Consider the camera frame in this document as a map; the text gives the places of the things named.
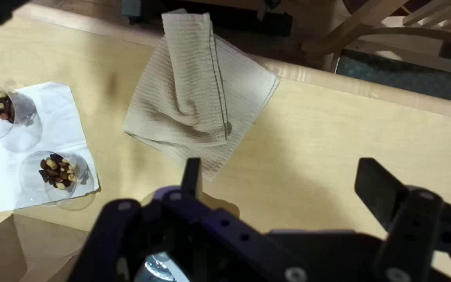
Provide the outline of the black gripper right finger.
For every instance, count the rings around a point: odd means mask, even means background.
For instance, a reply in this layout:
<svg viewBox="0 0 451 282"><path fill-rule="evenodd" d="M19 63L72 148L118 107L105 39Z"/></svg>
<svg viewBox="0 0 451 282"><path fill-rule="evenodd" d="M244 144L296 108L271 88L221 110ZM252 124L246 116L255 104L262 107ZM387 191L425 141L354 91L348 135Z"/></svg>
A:
<svg viewBox="0 0 451 282"><path fill-rule="evenodd" d="M360 159L354 191L378 223L389 231L409 190L374 159Z"/></svg>

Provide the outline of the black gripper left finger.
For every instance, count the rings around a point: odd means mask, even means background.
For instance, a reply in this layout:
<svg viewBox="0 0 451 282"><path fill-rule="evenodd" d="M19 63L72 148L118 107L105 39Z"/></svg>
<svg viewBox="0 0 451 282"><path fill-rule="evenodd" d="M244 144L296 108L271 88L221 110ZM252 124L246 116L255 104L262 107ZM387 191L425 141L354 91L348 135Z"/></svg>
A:
<svg viewBox="0 0 451 282"><path fill-rule="evenodd" d="M188 159L180 182L180 188L193 196L199 196L202 187L202 166L199 159Z"/></svg>

